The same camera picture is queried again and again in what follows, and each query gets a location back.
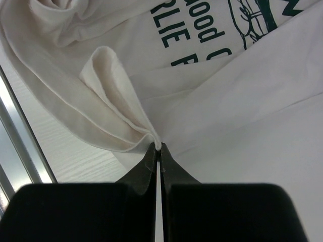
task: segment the folded fabric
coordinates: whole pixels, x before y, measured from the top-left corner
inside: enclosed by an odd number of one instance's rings
[[[1,41],[28,88],[73,134],[140,152],[168,136],[167,126],[157,134],[150,122],[159,126],[192,90],[315,0],[297,10],[278,0],[163,2],[4,1]]]
[[[322,21],[321,1],[151,119],[198,180],[284,187],[310,241],[323,238]]]

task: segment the fabric fold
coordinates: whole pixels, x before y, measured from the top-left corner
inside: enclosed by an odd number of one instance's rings
[[[98,37],[165,0],[30,0],[42,36],[57,47]]]
[[[322,93],[322,10],[321,1],[268,34],[155,120],[173,155]]]
[[[107,47],[98,48],[84,62],[81,77],[73,75],[66,63],[60,61],[64,51],[41,38],[34,28],[28,28],[35,20],[18,2],[6,1],[2,5],[4,26],[10,26],[12,20],[4,13],[19,16],[14,31],[6,27],[2,30],[2,42],[39,102],[74,135],[93,146],[117,152],[144,152],[155,141],[160,147],[159,137],[141,109],[115,52]],[[101,91],[107,91],[107,96],[104,98],[104,93],[87,85],[104,87]]]

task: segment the table surface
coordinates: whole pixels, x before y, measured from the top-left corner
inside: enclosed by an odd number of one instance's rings
[[[110,151],[79,140],[41,106],[13,69],[2,47],[0,65],[58,182],[113,182],[126,173]]]

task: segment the cloth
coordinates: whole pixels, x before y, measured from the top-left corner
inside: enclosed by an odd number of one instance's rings
[[[163,141],[201,181],[280,184],[321,241],[323,2],[162,2],[5,1],[1,42],[77,137]]]
[[[281,0],[162,2],[5,1],[2,43],[36,98],[73,134],[100,148],[142,152],[152,141],[160,147],[164,135],[152,120],[315,1],[297,10]]]

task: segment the white wood grain surface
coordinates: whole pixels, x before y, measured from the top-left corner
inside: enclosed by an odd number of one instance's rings
[[[59,182],[109,182],[126,173],[110,151],[79,140],[41,106],[7,60],[2,47],[0,65]]]

